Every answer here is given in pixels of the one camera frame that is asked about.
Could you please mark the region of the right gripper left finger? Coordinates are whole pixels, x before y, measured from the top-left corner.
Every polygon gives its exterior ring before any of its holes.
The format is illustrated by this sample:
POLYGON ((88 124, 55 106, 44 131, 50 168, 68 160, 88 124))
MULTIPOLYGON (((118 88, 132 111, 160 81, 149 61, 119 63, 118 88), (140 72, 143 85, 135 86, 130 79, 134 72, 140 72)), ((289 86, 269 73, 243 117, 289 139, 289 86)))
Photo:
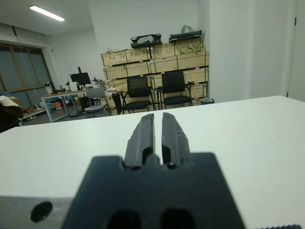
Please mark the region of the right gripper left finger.
POLYGON ((147 157, 155 153, 154 114, 143 116, 128 140, 124 164, 141 167, 147 157))

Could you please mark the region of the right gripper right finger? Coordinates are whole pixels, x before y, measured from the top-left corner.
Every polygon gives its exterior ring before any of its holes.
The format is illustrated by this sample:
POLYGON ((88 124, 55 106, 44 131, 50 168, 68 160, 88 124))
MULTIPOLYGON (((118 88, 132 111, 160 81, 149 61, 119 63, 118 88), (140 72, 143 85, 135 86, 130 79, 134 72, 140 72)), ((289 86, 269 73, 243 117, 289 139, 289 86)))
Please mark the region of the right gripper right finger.
POLYGON ((163 113, 162 120, 162 158, 168 167, 181 167, 190 154, 186 134, 175 116, 163 113))

